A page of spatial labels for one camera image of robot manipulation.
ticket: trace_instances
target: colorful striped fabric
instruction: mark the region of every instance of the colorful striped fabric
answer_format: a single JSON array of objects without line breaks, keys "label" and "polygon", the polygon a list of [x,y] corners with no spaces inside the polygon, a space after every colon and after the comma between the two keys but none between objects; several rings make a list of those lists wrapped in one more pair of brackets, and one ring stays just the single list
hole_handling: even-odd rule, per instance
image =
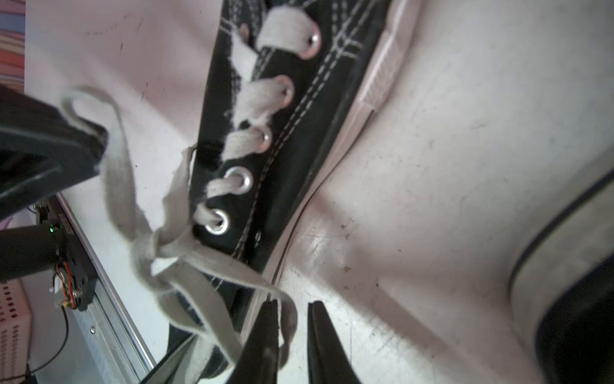
[{"label": "colorful striped fabric", "polygon": [[26,0],[0,0],[0,84],[23,93]]}]

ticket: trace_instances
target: scuff mark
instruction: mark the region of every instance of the scuff mark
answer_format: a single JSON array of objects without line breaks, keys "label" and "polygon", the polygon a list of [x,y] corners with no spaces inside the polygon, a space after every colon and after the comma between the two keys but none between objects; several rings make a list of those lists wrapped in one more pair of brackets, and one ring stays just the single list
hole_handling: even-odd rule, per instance
[{"label": "scuff mark", "polygon": [[488,125],[489,123],[486,123],[486,122],[474,123],[474,124],[471,124],[471,126],[469,127],[469,130],[471,131],[479,130],[480,128],[488,127]]},{"label": "scuff mark", "polygon": [[390,341],[396,336],[397,334],[395,332],[392,333],[392,335],[390,335],[390,337],[388,339],[386,339],[386,341],[382,344],[381,347],[378,348],[377,351],[375,351],[375,354],[377,355],[379,352],[381,352],[382,349],[384,349],[386,347],[386,345],[388,345],[388,343],[390,343]]},{"label": "scuff mark", "polygon": [[310,238],[340,238],[343,235],[312,235],[311,233],[303,233],[302,236]]},{"label": "scuff mark", "polygon": [[316,296],[313,293],[309,293],[307,291],[307,289],[303,289],[303,293],[306,294],[307,296],[311,297],[312,299],[322,300],[322,298],[320,296]]},{"label": "scuff mark", "polygon": [[86,36],[99,36],[101,34],[105,34],[107,32],[111,32],[113,29],[117,28],[117,23],[113,23],[113,25],[111,25],[110,27],[108,27],[107,29],[105,29],[104,31],[87,31],[85,33]]}]

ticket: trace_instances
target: white stitching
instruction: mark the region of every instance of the white stitching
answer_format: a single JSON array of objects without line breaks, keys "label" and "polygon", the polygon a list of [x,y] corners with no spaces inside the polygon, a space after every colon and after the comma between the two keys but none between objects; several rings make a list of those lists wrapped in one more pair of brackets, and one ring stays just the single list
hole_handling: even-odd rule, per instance
[{"label": "white stitching", "polygon": [[247,0],[247,8],[249,8],[249,18],[252,22],[252,34],[254,36],[258,36],[259,33],[259,27],[258,27],[258,21],[257,21],[257,17],[258,17],[258,12],[256,10],[256,7],[258,5],[256,3],[254,3],[254,0]]},{"label": "white stitching", "polygon": [[230,22],[230,20],[226,20],[223,17],[220,17],[220,20],[222,20],[224,23],[228,24],[229,27],[234,28],[235,25],[233,23]]},{"label": "white stitching", "polygon": [[344,22],[348,18],[348,0],[341,0],[341,21]]},{"label": "white stitching", "polygon": [[337,10],[339,8],[339,6],[337,5],[336,1],[333,1],[331,3],[331,15],[332,15],[332,20],[330,23],[330,28],[333,31],[333,35],[337,34],[338,28],[337,28]]},{"label": "white stitching", "polygon": [[260,19],[262,20],[262,23],[265,22],[265,17],[266,17],[266,4],[265,4],[265,0],[260,0],[260,9],[262,9],[262,13],[260,14]]},{"label": "white stitching", "polygon": [[362,49],[362,43],[359,42],[359,41],[348,39],[348,44],[349,45],[353,45],[354,47],[356,47],[358,49]]},{"label": "white stitching", "polygon": [[349,57],[349,58],[353,58],[353,59],[358,59],[358,55],[356,55],[355,53],[347,52],[347,51],[342,52],[341,56]]},{"label": "white stitching", "polygon": [[[359,2],[354,6],[354,9],[352,9],[352,12],[349,16],[349,19],[346,20],[345,23],[343,23],[343,26],[341,28],[341,30],[344,30],[345,28],[347,28],[349,26],[350,21],[352,21],[352,19],[354,18],[354,16],[356,15],[357,9],[361,6],[362,0],[359,0]],[[353,35],[358,31],[358,29],[362,26],[362,23],[364,23],[364,21],[367,19],[367,16],[369,14],[369,11],[371,10],[371,8],[373,7],[373,5],[375,4],[375,1],[370,1],[369,4],[367,5],[367,8],[365,9],[365,11],[363,12],[361,18],[359,19],[358,23],[356,24],[356,26],[354,27],[354,29],[351,31],[351,33],[348,35],[348,38],[353,37]],[[335,36],[333,38],[333,41],[335,41],[339,38],[339,36]],[[328,62],[328,60],[330,59],[331,55],[333,53],[333,50],[329,51],[329,53],[327,54],[327,56],[324,59],[324,62],[322,63],[322,66],[320,67],[320,69],[318,70],[317,74],[316,74],[316,78],[312,81],[311,86],[309,87],[309,89],[307,90],[307,92],[305,93],[305,96],[303,97],[303,99],[299,102],[299,105],[297,106],[297,108],[294,110],[294,112],[292,113],[292,115],[290,116],[290,119],[288,121],[288,123],[286,124],[286,126],[284,127],[284,129],[282,130],[282,132],[279,135],[278,141],[275,145],[275,151],[269,156],[269,159],[266,161],[265,166],[263,167],[262,173],[258,179],[258,186],[256,187],[256,191],[254,194],[254,202],[252,203],[252,207],[251,210],[249,212],[249,216],[247,218],[247,222],[245,224],[245,227],[243,229],[243,233],[241,234],[241,238],[239,238],[239,242],[237,242],[237,245],[235,246],[235,250],[232,253],[232,257],[234,258],[239,258],[240,255],[242,255],[243,253],[243,249],[244,249],[244,245],[245,245],[245,240],[247,237],[247,233],[249,232],[249,229],[251,228],[251,224],[252,224],[252,220],[254,217],[254,212],[255,212],[255,207],[257,205],[258,202],[258,198],[260,196],[260,189],[262,188],[263,182],[266,178],[267,172],[268,170],[271,168],[271,165],[273,164],[273,162],[275,161],[275,158],[277,157],[277,155],[279,154],[279,152],[281,151],[281,149],[284,147],[286,141],[290,138],[290,135],[294,132],[296,126],[300,123],[300,121],[302,120],[302,118],[305,116],[305,114],[309,111],[313,100],[315,99],[315,97],[318,95],[318,93],[320,92],[320,90],[323,88],[323,86],[326,84],[326,81],[329,79],[330,77],[330,73],[332,72],[332,70],[335,68],[337,61],[339,60],[339,58],[341,57],[340,52],[338,52],[338,54],[336,55],[336,58],[332,61],[328,72],[324,75],[324,77],[322,78],[322,82],[321,84],[318,86],[317,90],[314,92],[314,94],[306,99],[306,96],[309,94],[310,90],[313,89],[313,87],[319,82],[319,75],[321,74],[324,66],[326,65],[326,63]],[[301,115],[298,117],[298,119],[294,122],[294,124],[292,125],[292,128],[287,132],[287,134],[284,136],[284,133],[286,132],[286,130],[289,127],[290,121],[292,121],[292,118],[296,115],[296,113],[298,112],[298,110],[300,109],[300,107],[302,106],[303,102],[305,100],[308,100],[304,111],[301,112]]]},{"label": "white stitching", "polygon": [[236,71],[234,68],[230,68],[230,82],[231,82],[231,87],[232,87],[232,93],[230,96],[230,103],[232,105],[235,105],[236,103],[236,96],[239,90],[239,85],[240,85],[240,81],[238,81],[238,76],[236,75]]},{"label": "white stitching", "polygon": [[236,25],[239,22],[239,13],[241,11],[241,0],[235,0],[232,5],[232,22]]},{"label": "white stitching", "polygon": [[266,69],[268,62],[271,60],[271,57],[273,57],[273,54],[275,53],[275,51],[277,51],[275,48],[270,48],[267,55],[262,55],[263,57],[262,61],[260,62],[260,64],[258,63],[256,64],[256,69],[254,70],[254,75],[252,76],[253,79],[260,78],[260,76],[262,75],[262,72],[264,72],[264,70]]},{"label": "white stitching", "polygon": [[231,32],[229,30],[227,30],[226,28],[224,28],[221,24],[220,24],[220,31],[224,32],[225,34],[229,35],[231,34]]}]

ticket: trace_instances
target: black canvas sneaker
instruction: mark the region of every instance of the black canvas sneaker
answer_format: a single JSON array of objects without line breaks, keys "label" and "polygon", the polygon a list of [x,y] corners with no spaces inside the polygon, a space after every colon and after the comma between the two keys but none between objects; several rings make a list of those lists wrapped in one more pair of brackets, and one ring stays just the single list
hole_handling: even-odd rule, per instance
[{"label": "black canvas sneaker", "polygon": [[383,105],[419,5],[226,0],[189,192],[194,148],[184,151],[156,230],[136,204],[117,105],[90,87],[64,96],[62,115],[89,135],[98,133],[74,100],[106,103],[115,114],[100,164],[107,211],[132,243],[135,275],[171,323],[169,352],[144,382],[193,383],[236,364],[269,295],[281,304],[285,364],[297,326],[294,302],[274,286],[286,243],[310,196]]},{"label": "black canvas sneaker", "polygon": [[[419,5],[223,3],[190,186],[202,244],[274,281],[305,203],[384,103]],[[268,293],[215,277],[211,284],[245,334]],[[203,376],[226,365],[216,349]]]}]

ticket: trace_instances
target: rubber sole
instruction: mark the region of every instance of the rubber sole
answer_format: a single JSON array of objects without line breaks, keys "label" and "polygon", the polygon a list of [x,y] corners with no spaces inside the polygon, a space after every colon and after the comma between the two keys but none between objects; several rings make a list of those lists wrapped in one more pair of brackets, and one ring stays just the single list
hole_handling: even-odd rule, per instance
[{"label": "rubber sole", "polygon": [[614,147],[542,209],[534,220],[542,223],[542,230],[515,262],[509,284],[512,314],[517,333],[534,356],[538,329],[551,308],[612,255],[613,167]]},{"label": "rubber sole", "polygon": [[[366,126],[371,116],[378,112],[386,102],[390,89],[400,71],[407,53],[414,27],[418,19],[422,0],[392,0],[375,51],[371,56],[357,96],[349,109],[328,156],[320,168],[314,182],[298,206],[286,229],[280,236],[262,276],[274,284],[283,267],[285,254],[292,233],[307,203],[316,193],[324,179],[335,169],[339,161]],[[255,292],[245,317],[241,338],[247,339],[258,310],[268,294]]]}]

